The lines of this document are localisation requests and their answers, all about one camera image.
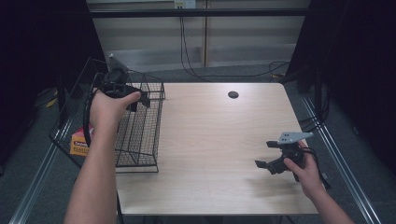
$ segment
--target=orange box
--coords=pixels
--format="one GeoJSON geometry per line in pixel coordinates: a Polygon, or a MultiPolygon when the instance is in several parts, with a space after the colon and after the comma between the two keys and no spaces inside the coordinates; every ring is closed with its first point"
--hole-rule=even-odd
{"type": "MultiPolygon", "coordinates": [[[[92,138],[93,127],[90,125],[90,136],[92,138]]],[[[72,135],[72,140],[70,142],[70,155],[87,156],[90,148],[87,146],[85,141],[83,128],[79,128],[72,135]]]]}

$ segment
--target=wire rack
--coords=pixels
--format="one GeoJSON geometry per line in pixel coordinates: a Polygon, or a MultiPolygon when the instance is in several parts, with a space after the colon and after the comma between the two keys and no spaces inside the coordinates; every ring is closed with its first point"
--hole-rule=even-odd
{"type": "MultiPolygon", "coordinates": [[[[107,73],[107,64],[88,59],[61,114],[49,133],[51,141],[79,168],[85,156],[70,154],[73,133],[82,127],[84,105],[97,73],[107,73]]],[[[137,104],[136,112],[125,110],[117,133],[116,167],[123,172],[158,172],[158,144],[165,91],[163,82],[142,73],[127,71],[132,85],[147,93],[149,106],[137,104]]]]}

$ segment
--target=person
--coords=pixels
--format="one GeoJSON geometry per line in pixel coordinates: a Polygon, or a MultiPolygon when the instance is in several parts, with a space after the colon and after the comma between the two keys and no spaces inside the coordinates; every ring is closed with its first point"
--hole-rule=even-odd
{"type": "MultiPolygon", "coordinates": [[[[92,101],[90,123],[94,134],[88,156],[73,187],[64,223],[116,223],[116,135],[127,105],[138,101],[140,92],[112,99],[98,91],[92,101]]],[[[300,179],[303,192],[318,209],[324,223],[353,223],[323,188],[312,155],[305,153],[303,167],[289,159],[285,164],[300,179]]]]}
{"type": "MultiPolygon", "coordinates": [[[[299,142],[299,145],[301,148],[306,147],[302,141],[299,142]]],[[[289,158],[285,158],[284,162],[291,171],[297,174],[304,195],[317,208],[324,223],[354,223],[323,187],[319,178],[317,164],[311,154],[304,154],[303,167],[300,167],[289,158]]]]}

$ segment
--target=power outlet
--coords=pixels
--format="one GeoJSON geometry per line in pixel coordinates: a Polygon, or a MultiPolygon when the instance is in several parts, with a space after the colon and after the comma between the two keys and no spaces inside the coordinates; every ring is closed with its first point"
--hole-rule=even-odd
{"type": "Polygon", "coordinates": [[[196,1],[195,0],[185,0],[184,6],[185,6],[185,8],[196,8],[196,1]]]}
{"type": "Polygon", "coordinates": [[[175,0],[175,9],[185,8],[184,0],[175,0]]]}

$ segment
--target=light wood tabletop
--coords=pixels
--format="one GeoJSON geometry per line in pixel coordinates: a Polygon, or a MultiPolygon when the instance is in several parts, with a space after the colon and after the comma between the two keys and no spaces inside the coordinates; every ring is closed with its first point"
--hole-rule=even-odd
{"type": "Polygon", "coordinates": [[[117,174],[125,215],[316,214],[291,172],[255,160],[280,157],[267,141],[301,128],[275,83],[165,83],[159,173],[117,174]],[[237,91],[232,99],[229,91],[237,91]]]}

